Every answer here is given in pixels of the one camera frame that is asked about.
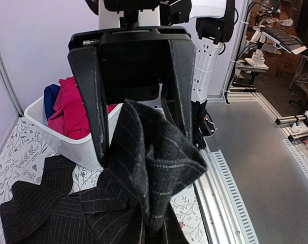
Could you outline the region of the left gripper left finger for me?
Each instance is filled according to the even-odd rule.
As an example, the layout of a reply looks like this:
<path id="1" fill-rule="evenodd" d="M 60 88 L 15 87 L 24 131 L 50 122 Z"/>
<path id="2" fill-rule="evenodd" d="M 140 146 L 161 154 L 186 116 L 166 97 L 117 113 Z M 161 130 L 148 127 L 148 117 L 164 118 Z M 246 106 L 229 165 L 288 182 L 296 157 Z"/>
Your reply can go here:
<path id="1" fill-rule="evenodd" d="M 94 47 L 72 49 L 68 61 L 86 109 L 98 162 L 108 167 L 108 109 L 98 53 Z"/>

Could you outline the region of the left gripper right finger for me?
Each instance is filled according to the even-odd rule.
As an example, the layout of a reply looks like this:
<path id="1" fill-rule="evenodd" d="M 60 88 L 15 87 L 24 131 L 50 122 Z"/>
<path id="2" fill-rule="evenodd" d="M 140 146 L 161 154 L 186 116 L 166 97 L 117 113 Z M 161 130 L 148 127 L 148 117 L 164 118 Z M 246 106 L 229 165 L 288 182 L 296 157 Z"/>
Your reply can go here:
<path id="1" fill-rule="evenodd" d="M 161 103 L 166 119 L 193 141 L 191 90 L 196 47 L 191 40 L 169 40 L 170 71 L 163 82 Z"/>

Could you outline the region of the black striped garment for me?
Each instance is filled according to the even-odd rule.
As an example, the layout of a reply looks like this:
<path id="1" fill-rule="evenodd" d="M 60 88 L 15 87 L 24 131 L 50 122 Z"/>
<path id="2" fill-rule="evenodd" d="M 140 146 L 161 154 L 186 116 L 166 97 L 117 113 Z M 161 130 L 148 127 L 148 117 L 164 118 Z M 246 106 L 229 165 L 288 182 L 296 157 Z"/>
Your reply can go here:
<path id="1" fill-rule="evenodd" d="M 127 100 L 94 188 L 71 193 L 74 163 L 45 159 L 39 185 L 17 181 L 0 216 L 6 243 L 186 243 L 170 199 L 207 169 L 164 115 Z"/>

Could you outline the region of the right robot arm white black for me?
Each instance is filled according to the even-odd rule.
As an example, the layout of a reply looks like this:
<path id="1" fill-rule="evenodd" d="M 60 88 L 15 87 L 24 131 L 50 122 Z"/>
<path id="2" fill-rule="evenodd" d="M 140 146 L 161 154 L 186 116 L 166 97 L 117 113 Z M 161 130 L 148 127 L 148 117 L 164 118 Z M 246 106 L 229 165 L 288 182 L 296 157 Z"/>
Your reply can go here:
<path id="1" fill-rule="evenodd" d="M 236 23 L 235 1 L 86 1 L 99 17 L 99 28 L 172 26 L 194 19 L 198 47 L 192 104 L 205 105 L 217 57 L 230 41 Z"/>

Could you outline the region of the neighbouring robot arm white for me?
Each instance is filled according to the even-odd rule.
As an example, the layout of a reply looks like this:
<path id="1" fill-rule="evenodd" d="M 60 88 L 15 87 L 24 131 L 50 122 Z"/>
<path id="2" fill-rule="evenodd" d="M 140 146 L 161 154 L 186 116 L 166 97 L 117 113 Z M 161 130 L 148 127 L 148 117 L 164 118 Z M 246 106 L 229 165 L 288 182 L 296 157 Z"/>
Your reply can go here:
<path id="1" fill-rule="evenodd" d="M 265 64 L 264 52 L 276 54 L 282 50 L 289 54 L 299 55 L 307 50 L 302 41 L 293 35 L 286 33 L 281 29 L 270 27 L 254 26 L 255 33 L 253 34 L 250 44 L 255 44 L 255 51 L 251 57 L 246 57 L 244 61 L 259 71 L 267 71 L 269 66 Z"/>

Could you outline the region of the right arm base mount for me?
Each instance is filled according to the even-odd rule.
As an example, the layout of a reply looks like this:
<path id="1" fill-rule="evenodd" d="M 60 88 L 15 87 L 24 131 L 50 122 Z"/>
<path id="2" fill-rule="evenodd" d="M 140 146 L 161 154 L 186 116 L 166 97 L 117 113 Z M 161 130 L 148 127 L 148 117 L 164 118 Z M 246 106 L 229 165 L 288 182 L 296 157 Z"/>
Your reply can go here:
<path id="1" fill-rule="evenodd" d="M 210 137 L 216 132 L 215 123 L 206 110 L 207 101 L 192 102 L 192 126 L 193 126 L 193 144 L 198 149 L 207 147 L 204 138 Z"/>

